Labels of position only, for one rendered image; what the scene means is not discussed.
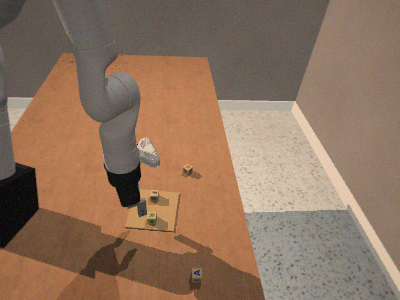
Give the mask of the tan flat mat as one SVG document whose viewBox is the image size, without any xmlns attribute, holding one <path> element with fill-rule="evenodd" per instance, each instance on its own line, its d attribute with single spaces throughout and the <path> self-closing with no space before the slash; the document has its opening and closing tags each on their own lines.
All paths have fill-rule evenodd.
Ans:
<svg viewBox="0 0 400 300">
<path fill-rule="evenodd" d="M 174 232 L 179 193 L 159 191 L 159 201 L 150 201 L 151 190 L 140 190 L 140 199 L 146 199 L 148 212 L 157 212 L 156 224 L 147 223 L 147 215 L 139 217 L 137 206 L 130 208 L 125 228 Z"/>
</svg>

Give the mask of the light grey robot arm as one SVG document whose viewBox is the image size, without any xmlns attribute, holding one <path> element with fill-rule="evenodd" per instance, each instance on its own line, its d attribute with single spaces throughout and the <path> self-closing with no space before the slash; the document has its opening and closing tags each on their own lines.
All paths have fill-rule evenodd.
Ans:
<svg viewBox="0 0 400 300">
<path fill-rule="evenodd" d="M 105 77 L 118 49 L 102 0 L 52 1 L 75 56 L 81 104 L 89 117 L 101 122 L 103 151 L 111 156 L 131 153 L 136 148 L 140 91 L 125 72 Z M 19 15 L 24 3 L 0 0 L 0 29 Z M 6 62 L 0 46 L 0 180 L 16 171 L 7 100 Z"/>
</svg>

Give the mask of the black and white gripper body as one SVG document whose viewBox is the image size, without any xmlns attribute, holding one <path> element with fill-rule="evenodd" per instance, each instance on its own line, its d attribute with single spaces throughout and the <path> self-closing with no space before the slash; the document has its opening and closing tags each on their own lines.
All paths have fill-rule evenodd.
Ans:
<svg viewBox="0 0 400 300">
<path fill-rule="evenodd" d="M 103 159 L 108 181 L 116 188 L 122 207 L 140 202 L 140 163 L 152 168 L 160 165 L 160 157 L 149 138 L 142 138 L 136 148 L 124 156 L 111 156 L 103 151 Z"/>
</svg>

